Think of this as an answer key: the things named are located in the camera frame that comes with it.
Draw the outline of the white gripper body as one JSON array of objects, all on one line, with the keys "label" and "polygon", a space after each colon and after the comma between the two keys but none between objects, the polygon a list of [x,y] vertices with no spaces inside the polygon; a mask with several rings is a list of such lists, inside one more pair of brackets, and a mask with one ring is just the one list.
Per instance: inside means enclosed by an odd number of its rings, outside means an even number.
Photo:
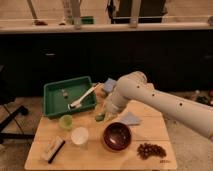
[{"label": "white gripper body", "polygon": [[103,104],[102,113],[105,115],[105,121],[110,121],[117,117],[119,108],[110,99],[107,99]]}]

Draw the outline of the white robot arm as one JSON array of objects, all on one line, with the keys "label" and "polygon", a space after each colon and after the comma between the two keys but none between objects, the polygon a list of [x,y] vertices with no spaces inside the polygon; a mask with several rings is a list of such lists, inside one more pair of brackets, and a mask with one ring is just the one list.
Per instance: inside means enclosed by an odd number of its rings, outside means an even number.
[{"label": "white robot arm", "polygon": [[153,107],[213,142],[213,107],[149,88],[141,71],[123,75],[116,81],[105,110],[119,114],[131,100]]}]

